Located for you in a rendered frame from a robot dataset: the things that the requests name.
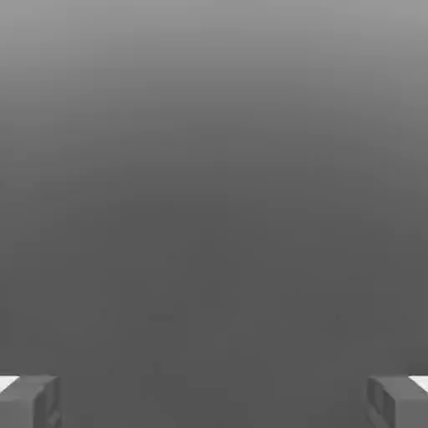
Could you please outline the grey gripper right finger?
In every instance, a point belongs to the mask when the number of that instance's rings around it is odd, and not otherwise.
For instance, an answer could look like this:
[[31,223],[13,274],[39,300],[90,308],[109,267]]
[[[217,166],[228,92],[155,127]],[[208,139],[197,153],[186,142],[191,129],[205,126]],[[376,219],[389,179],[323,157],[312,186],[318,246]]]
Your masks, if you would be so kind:
[[372,428],[428,428],[428,375],[370,376],[366,403]]

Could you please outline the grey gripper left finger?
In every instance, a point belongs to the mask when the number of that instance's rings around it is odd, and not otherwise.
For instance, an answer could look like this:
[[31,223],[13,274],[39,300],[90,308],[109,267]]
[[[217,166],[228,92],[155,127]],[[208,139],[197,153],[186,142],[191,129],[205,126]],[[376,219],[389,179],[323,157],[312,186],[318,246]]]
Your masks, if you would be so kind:
[[61,379],[0,375],[0,428],[62,428]]

